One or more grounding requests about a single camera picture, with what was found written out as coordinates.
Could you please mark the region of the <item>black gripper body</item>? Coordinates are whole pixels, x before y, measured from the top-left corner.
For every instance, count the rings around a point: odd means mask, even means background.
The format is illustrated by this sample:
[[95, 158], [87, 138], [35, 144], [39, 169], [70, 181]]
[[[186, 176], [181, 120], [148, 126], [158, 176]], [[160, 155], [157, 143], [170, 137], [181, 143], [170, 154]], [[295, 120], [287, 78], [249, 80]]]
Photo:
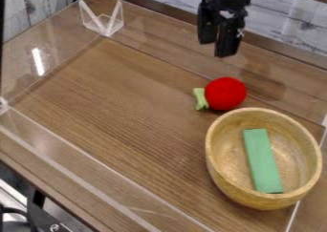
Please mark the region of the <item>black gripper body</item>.
[[202, 0], [200, 9], [207, 12], [221, 14], [228, 12], [233, 17], [247, 16], [247, 7], [251, 5], [251, 0]]

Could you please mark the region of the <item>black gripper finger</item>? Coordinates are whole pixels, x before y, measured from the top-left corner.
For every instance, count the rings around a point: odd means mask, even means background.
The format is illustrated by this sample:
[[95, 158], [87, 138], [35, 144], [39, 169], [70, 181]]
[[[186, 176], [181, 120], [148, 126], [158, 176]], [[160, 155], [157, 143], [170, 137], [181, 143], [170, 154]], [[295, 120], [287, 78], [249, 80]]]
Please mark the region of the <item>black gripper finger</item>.
[[237, 53], [239, 45], [244, 37], [245, 18], [243, 16], [227, 19], [219, 28], [215, 55], [232, 56]]
[[217, 16], [215, 3], [202, 1], [198, 6], [198, 40], [201, 44], [213, 43], [217, 39]]

